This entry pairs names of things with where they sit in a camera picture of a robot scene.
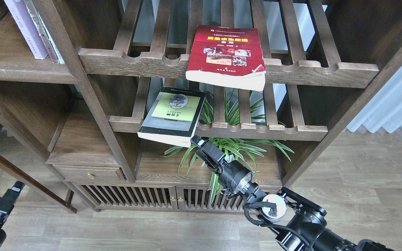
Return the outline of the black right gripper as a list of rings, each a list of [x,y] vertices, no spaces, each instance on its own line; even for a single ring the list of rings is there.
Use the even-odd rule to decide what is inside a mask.
[[[232,194],[252,194],[252,173],[240,162],[234,160],[222,165],[213,166],[204,154],[206,149],[217,148],[206,137],[194,135],[191,142],[198,148],[197,154],[203,159],[208,168],[218,175],[218,182]]]

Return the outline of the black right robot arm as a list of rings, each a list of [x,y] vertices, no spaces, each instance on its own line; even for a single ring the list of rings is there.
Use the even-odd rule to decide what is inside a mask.
[[[217,175],[229,198],[244,199],[244,215],[252,224],[267,227],[286,251],[388,251],[369,239],[354,244],[341,238],[326,225],[326,210],[297,193],[282,187],[277,194],[266,194],[252,182],[252,173],[241,163],[225,160],[225,154],[210,141],[195,135],[191,142],[197,154]]]

